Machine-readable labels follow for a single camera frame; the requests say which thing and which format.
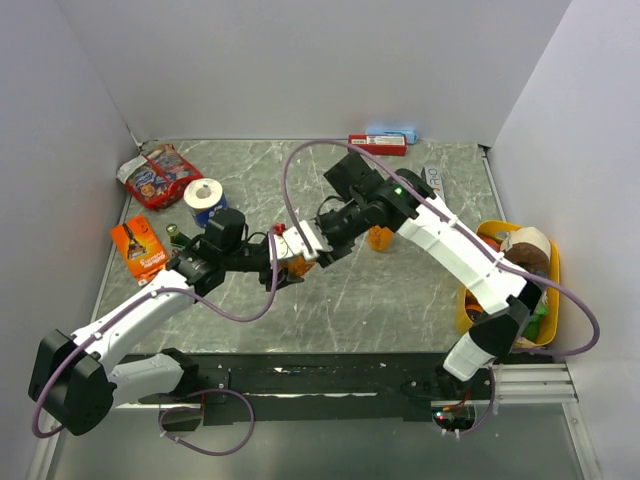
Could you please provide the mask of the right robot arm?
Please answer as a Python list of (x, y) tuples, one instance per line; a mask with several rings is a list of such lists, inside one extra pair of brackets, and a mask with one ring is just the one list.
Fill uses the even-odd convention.
[(461, 397), (480, 369), (511, 351), (543, 295), (542, 288), (456, 220), (413, 171), (400, 168), (384, 178), (359, 153), (350, 151), (324, 177), (344, 205), (315, 218), (331, 248), (320, 254), (322, 266), (349, 254), (356, 237), (370, 228), (385, 227), (429, 253), (481, 305), (483, 318), (451, 347), (437, 374), (444, 396)]

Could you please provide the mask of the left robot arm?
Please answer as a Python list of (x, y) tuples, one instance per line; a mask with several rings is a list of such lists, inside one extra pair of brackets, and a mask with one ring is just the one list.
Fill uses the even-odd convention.
[[(177, 402), (198, 389), (198, 368), (184, 354), (167, 349), (146, 360), (125, 362), (144, 337), (178, 313), (200, 303), (229, 271), (256, 272), (271, 294), (285, 279), (286, 262), (316, 259), (322, 238), (308, 221), (273, 226), (261, 243), (248, 242), (245, 217), (223, 209), (203, 233), (190, 239), (167, 267), (137, 294), (109, 314), (66, 335), (54, 330), (39, 344), (29, 384), (36, 404), (32, 431), (38, 438), (66, 429), (79, 436), (95, 428), (114, 408), (145, 397), (167, 394)], [(59, 427), (43, 431), (46, 412)]]

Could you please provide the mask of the orange juice bottle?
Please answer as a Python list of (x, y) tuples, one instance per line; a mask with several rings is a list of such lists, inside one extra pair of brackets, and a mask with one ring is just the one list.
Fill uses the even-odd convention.
[(306, 260), (303, 256), (297, 256), (287, 262), (286, 268), (289, 275), (302, 278), (315, 266), (315, 264), (316, 262), (314, 260)]
[(368, 232), (367, 242), (373, 251), (385, 252), (392, 244), (393, 235), (389, 228), (374, 226)]

